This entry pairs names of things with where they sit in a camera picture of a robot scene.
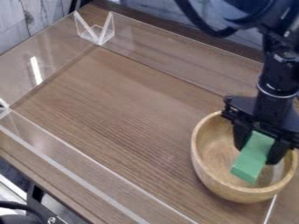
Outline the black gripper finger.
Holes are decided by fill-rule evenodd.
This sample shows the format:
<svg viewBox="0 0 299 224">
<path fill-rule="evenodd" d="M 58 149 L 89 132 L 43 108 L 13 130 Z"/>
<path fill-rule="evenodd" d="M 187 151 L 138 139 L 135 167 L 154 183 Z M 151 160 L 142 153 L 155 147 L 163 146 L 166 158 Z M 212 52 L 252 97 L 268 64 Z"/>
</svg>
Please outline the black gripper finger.
<svg viewBox="0 0 299 224">
<path fill-rule="evenodd" d="M 277 139 L 272 145 L 270 152 L 268 153 L 269 165 L 277 165 L 285 158 L 286 153 L 292 149 L 292 142 L 285 139 Z"/>
<path fill-rule="evenodd" d="M 253 126 L 249 122 L 242 120 L 234 121 L 233 133 L 234 133 L 234 144 L 240 151 L 248 144 L 248 141 L 252 137 Z"/>
</svg>

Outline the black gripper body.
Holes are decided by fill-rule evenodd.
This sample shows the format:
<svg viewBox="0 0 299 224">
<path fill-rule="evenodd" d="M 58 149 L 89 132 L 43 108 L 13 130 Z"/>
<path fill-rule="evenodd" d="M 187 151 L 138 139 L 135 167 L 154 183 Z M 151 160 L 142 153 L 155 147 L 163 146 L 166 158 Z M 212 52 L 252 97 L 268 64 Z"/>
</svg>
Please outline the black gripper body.
<svg viewBox="0 0 299 224">
<path fill-rule="evenodd" d="M 273 137 L 299 144 L 299 113 L 293 102 L 272 101 L 264 96 L 228 95 L 222 116 L 232 121 L 242 120 L 257 130 Z"/>
</svg>

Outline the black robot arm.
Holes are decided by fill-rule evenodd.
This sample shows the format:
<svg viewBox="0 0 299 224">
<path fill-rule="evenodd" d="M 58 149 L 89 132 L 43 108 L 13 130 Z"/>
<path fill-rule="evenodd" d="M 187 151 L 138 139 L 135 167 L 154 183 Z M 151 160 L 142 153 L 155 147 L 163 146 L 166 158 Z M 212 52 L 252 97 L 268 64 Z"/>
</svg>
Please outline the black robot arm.
<svg viewBox="0 0 299 224">
<path fill-rule="evenodd" d="M 260 132 L 276 139 L 266 162 L 276 165 L 299 147 L 299 0 L 212 0 L 228 27 L 216 30 L 190 0 L 174 0 L 195 26 L 216 38 L 256 28 L 264 39 L 265 62 L 257 96 L 225 97 L 222 116 L 232 120 L 236 147 L 244 149 Z"/>
</svg>

